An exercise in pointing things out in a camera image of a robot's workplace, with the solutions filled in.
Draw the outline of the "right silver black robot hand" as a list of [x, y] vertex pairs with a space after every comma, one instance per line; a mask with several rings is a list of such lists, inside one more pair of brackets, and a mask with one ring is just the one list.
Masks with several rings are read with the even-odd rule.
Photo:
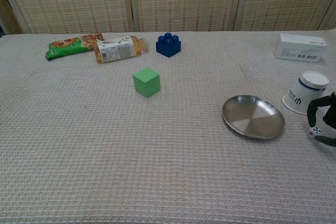
[[308, 105], [307, 109], [307, 119], [310, 125], [309, 136], [316, 141], [323, 143], [328, 146], [335, 147], [335, 139], [327, 136], [321, 135], [321, 131], [315, 127], [316, 125], [316, 112], [319, 107], [329, 106], [328, 111], [323, 117], [323, 121], [326, 125], [335, 129], [335, 91], [328, 96], [321, 97], [312, 100]]

